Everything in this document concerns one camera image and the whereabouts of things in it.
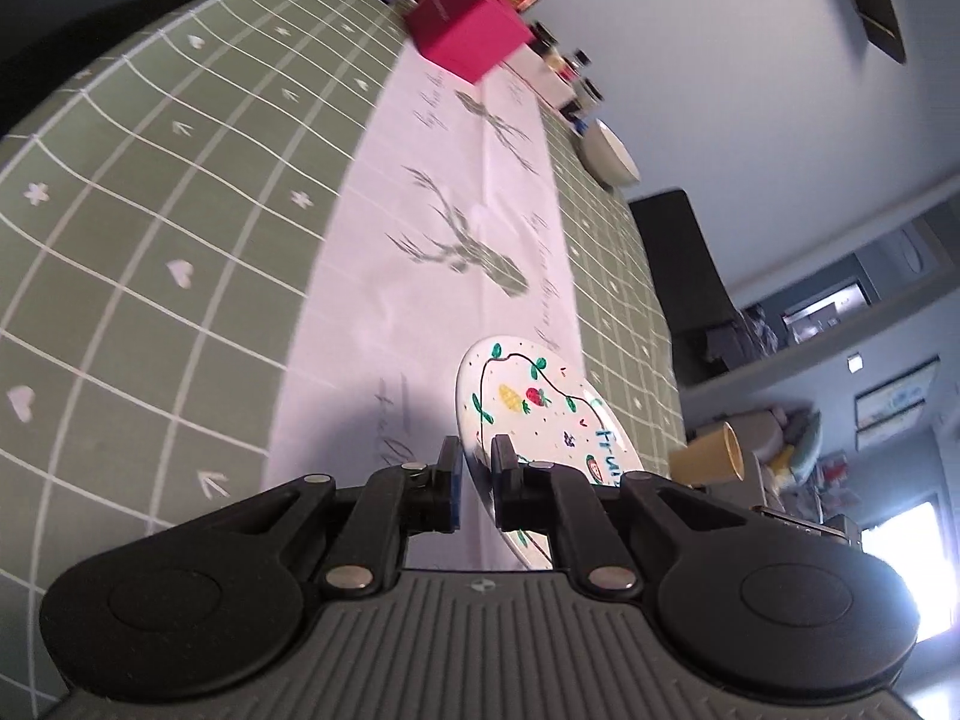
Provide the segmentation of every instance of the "yellow cup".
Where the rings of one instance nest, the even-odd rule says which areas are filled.
[[[670,453],[670,478],[681,485],[702,487],[743,480],[743,455],[733,428],[723,426]]]

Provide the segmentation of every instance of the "green checkered tablecloth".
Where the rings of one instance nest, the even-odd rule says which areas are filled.
[[[35,622],[59,573],[218,507],[204,469],[258,491],[307,279],[403,39],[378,0],[206,0],[0,141],[5,720],[64,693]],[[664,473],[683,423],[640,238],[544,126],[586,369]]]

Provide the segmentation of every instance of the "table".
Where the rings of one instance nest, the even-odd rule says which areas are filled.
[[[683,423],[630,213],[509,71],[484,84],[377,0],[206,0],[0,141],[5,717],[64,692],[35,624],[61,571],[309,470],[433,461],[488,331],[564,338],[666,473]],[[472,490],[463,519],[411,563],[510,565]]]

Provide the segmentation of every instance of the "yellow pillow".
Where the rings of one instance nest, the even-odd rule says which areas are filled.
[[[796,447],[786,445],[779,452],[779,455],[776,455],[776,457],[767,464],[768,469],[770,469],[774,477],[775,493],[792,487],[795,482],[793,472],[790,470],[790,458],[793,457],[795,449]]]

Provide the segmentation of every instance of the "gray ribbed panel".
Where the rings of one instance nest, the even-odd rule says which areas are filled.
[[[487,577],[485,593],[470,584]],[[643,615],[560,574],[409,571],[380,598],[337,603],[304,646],[243,688],[176,707],[86,693],[51,720],[909,720],[889,693],[773,707],[688,674]]]

